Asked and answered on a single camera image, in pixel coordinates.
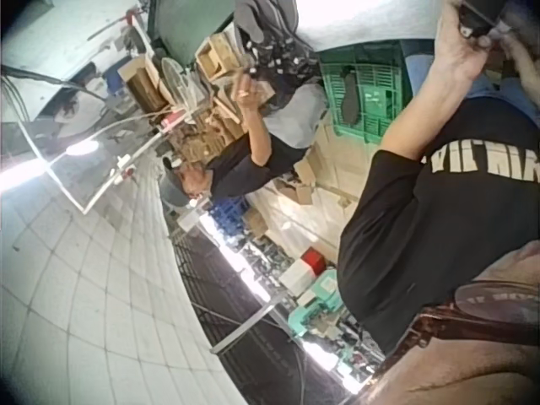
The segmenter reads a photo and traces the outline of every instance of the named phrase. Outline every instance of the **brown eyeglass frame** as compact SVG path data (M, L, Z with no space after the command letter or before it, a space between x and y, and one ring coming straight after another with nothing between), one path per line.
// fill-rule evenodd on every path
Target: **brown eyeglass frame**
M501 288L505 286L519 287L530 289L538 294L538 288L525 283L474 281L466 284L466 287L474 284L496 285ZM377 369L366 384L366 390L369 390L379 381L409 350L416 346L427 348L432 338L440 340L484 340L540 347L540 329L538 327L485 320L478 316L469 315L458 308L456 292L459 288L461 287L452 291L451 297L443 305L425 308L414 318L408 332L399 341L394 352L385 359L381 367Z

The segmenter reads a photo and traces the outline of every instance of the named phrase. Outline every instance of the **tiled floor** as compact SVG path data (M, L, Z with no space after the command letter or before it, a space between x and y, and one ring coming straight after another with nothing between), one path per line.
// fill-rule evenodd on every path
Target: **tiled floor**
M25 403L245 405L166 237L159 166L83 216L43 175L2 197L2 376Z
M377 147L365 145L356 138L337 137L332 118L327 114L317 131L315 148L321 157L317 182L359 197ZM333 262L338 259L343 227L358 204L353 202L342 208L338 205L339 196L317 188L313 205L300 206L278 194L271 183L248 198L267 221L268 237L290 256L300 257L313 246Z

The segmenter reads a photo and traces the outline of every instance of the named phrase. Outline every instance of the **black t-shirt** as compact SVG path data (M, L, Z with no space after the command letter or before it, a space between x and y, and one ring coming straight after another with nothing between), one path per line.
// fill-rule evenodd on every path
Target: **black t-shirt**
M390 353L439 304L540 239L540 131L502 100L467 100L426 164L379 151L338 259L346 306Z
M235 140L208 164L208 168L213 170L210 187L213 201L254 192L270 180L291 171L294 164L304 158L307 149L292 148L272 134L270 139L272 155L264 166L256 165L251 160L248 134Z

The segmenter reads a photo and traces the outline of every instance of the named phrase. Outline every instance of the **hand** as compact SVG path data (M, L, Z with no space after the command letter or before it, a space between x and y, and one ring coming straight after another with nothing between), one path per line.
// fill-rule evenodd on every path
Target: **hand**
M435 39L435 61L432 68L459 84L470 84L483 71L492 42L487 36L465 39L459 31L459 25L456 5L445 0Z
M540 59L535 63L529 51L514 34L503 36L501 45L506 56L514 59L523 89L531 97L534 104L540 108Z
M241 110L256 111L259 108L257 81L250 75L240 73L236 76L233 88L233 100Z

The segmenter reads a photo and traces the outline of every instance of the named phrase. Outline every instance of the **wire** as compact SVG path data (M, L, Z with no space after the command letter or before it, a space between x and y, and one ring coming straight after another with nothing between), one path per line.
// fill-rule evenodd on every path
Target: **wire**
M2 65L2 75L5 76L11 76L13 78L29 78L30 80L36 80L38 82L46 82L49 84L55 84L62 87L69 87L70 89L76 89L78 91L82 91L86 93L87 95L91 95L92 97L95 97L96 99L107 103L107 99L104 99L100 95L97 95L96 93L86 89L83 86L80 86L74 82L68 82L66 80L60 80L59 78L53 78L51 76L46 76L45 74L40 74L36 72L30 72L28 70L18 69L16 67L10 67L6 65Z
M300 357L298 355L298 350L300 348L295 346L294 356L296 357L296 364L298 365L298 372L300 374L300 405L304 405L305 398L305 367L307 366L307 352L304 352L304 363L300 362Z
M30 121L30 115L26 109L26 104L24 103L23 98L20 95L20 92L17 90L15 85L8 78L2 77L2 83L5 87L4 95L9 101L9 104L13 107L13 110L17 117L24 122Z

